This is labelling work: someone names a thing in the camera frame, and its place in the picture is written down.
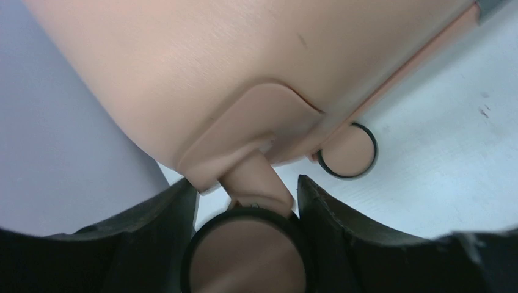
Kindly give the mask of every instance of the circular object with black border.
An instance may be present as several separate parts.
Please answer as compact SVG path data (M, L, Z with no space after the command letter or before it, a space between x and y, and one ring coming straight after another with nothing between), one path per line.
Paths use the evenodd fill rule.
M378 143L376 141L376 138L374 137L374 134L367 127L365 127L364 125L361 125L360 123L356 123L356 122L351 123L350 127L355 127L362 131L362 132L359 132L359 134L360 134L363 142L366 142L369 140L368 143L372 143L372 145L366 145L367 148L372 148L372 150L371 150L371 155L369 155L368 158L364 158L364 160L368 160L363 163L364 167L362 167L360 170L358 170L356 172L353 172L353 173L348 172L347 174L345 174L345 172L341 172L341 171L337 170L337 166L335 166L335 168L333 168L333 166L331 166L333 164L335 164L335 165L342 164L344 167L349 167L346 165L348 163L347 159L353 158L353 156L354 156L354 158L357 159L356 154L358 151L358 149L357 149L358 144L353 145L351 147L351 149L348 149L348 146L345 145L346 143L348 143L347 137L333 138L334 145L326 146L324 149L319 150L316 153L316 158L317 158L317 161L320 164L320 166L326 172L328 172L328 174L330 174L334 177L340 178L340 179L356 179L363 175L366 175L372 169L372 166L374 165L374 163L376 162L376 159L378 158ZM330 161L331 160L330 157L336 158L337 156L340 155L341 151L343 152L343 154L341 154L341 157L340 157L340 160L342 160L342 161L340 161L340 160L337 160L336 162Z
M180 286L183 293L205 286L214 293L316 291L300 226L257 207L223 212L194 234L182 260Z

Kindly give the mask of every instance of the black rim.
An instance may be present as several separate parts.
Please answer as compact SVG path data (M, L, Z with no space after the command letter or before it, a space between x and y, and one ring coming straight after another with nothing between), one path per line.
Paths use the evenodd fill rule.
M203 238L219 225L229 222L234 219L253 218L273 224L288 238L291 239L293 245L299 252L304 270L306 274L306 293L314 293L316 290L315 274L313 272L313 262L308 248L307 240L295 223L293 219L286 219L275 212L262 208L235 208L224 212L212 218L209 222L203 225L196 234L192 237L181 263L180 270L180 288L183 293L191 293L190 268L191 261L196 251L196 248L201 243Z
M322 169L324 169L330 175L340 178L340 179L356 179L356 178L365 176L372 169L374 163L376 163L376 159L378 158L378 143L376 141L376 138L374 137L374 134L367 127L365 127L364 125L361 125L360 123L353 122L353 123L351 123L351 126L360 128L361 130L365 131L365 133L367 133L367 135L370 137L370 139L374 145L374 158L373 158L371 164L369 165L369 167L367 167L367 169L365 169L365 171L363 171L362 173L360 173L358 175L354 175L354 176L343 176L338 173L335 173L333 170L331 170L331 168L329 168L329 166L327 166L327 164L326 164L326 162L324 162L324 158L322 156L322 150L319 150L318 152L316 152L316 158L318 160L318 163L320 164L320 167L322 167Z

